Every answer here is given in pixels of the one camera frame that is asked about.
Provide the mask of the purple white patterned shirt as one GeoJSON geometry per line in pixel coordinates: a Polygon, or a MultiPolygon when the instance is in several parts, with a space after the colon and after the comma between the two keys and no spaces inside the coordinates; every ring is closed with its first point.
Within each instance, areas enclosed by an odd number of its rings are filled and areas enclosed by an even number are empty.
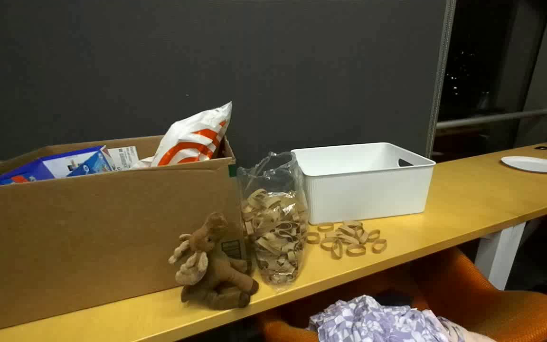
{"type": "Polygon", "coordinates": [[[321,342],[469,342],[471,334],[431,310],[385,306],[370,294],[336,300],[310,317],[321,342]]]}

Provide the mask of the white plastic basket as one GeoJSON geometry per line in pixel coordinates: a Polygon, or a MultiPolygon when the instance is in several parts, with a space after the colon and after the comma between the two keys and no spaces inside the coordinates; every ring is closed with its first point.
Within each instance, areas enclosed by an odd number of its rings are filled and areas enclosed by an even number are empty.
{"type": "Polygon", "coordinates": [[[294,148],[311,224],[425,209],[435,161],[391,142],[294,148]]]}

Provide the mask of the orange fabric chair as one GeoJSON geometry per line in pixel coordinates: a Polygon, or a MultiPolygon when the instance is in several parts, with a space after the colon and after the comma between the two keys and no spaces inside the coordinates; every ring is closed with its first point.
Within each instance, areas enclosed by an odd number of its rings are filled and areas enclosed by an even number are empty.
{"type": "Polygon", "coordinates": [[[264,342],[319,342],[308,327],[336,300],[370,294],[378,302],[431,310],[494,342],[547,342],[547,294],[499,291],[460,251],[446,249],[256,317],[264,342]]]}

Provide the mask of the white orange plastic bag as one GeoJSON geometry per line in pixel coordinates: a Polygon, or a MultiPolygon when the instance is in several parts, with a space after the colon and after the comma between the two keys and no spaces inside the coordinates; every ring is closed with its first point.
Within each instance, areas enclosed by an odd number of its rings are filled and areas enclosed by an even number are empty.
{"type": "Polygon", "coordinates": [[[165,167],[211,160],[230,125],[232,108],[234,104],[226,103],[177,120],[161,137],[152,165],[165,167]]]}

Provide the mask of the brown moose plush toy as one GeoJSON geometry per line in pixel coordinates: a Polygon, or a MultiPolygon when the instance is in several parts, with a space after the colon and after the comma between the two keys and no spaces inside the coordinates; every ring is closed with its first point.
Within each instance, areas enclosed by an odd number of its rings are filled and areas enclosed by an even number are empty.
{"type": "Polygon", "coordinates": [[[234,310],[245,308],[258,291],[258,283],[249,275],[249,262],[224,253],[226,230],[226,217],[211,213],[197,230],[178,236],[180,243],[167,262],[178,266],[175,281],[182,287],[182,302],[234,310]]]}

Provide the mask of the large cardboard box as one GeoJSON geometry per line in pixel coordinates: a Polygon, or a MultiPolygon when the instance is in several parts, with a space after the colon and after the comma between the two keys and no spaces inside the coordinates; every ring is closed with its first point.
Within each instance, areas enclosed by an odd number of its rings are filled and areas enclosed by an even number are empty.
{"type": "MultiPolygon", "coordinates": [[[[0,161],[0,175],[57,152],[0,161]]],[[[0,329],[175,285],[178,236],[239,220],[235,156],[0,186],[0,329]]]]}

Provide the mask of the blue white carton box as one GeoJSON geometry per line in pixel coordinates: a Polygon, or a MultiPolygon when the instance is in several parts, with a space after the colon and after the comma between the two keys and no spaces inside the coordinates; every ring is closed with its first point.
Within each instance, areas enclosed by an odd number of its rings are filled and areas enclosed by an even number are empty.
{"type": "Polygon", "coordinates": [[[0,186],[68,179],[104,171],[110,171],[104,146],[91,146],[36,158],[0,175],[0,186]]]}

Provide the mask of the white table leg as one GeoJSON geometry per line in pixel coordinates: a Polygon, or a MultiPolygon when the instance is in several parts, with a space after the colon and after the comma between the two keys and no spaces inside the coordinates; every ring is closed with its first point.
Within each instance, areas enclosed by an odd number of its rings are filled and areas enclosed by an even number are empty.
{"type": "Polygon", "coordinates": [[[496,287],[505,289],[526,224],[515,224],[479,241],[475,266],[496,287]]]}

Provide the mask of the white round plate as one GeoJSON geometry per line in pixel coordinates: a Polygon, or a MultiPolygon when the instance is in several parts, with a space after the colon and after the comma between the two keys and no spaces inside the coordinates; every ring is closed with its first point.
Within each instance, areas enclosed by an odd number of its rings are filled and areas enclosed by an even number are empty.
{"type": "Polygon", "coordinates": [[[501,163],[518,171],[528,173],[545,173],[547,175],[547,160],[534,156],[503,156],[501,163]]]}

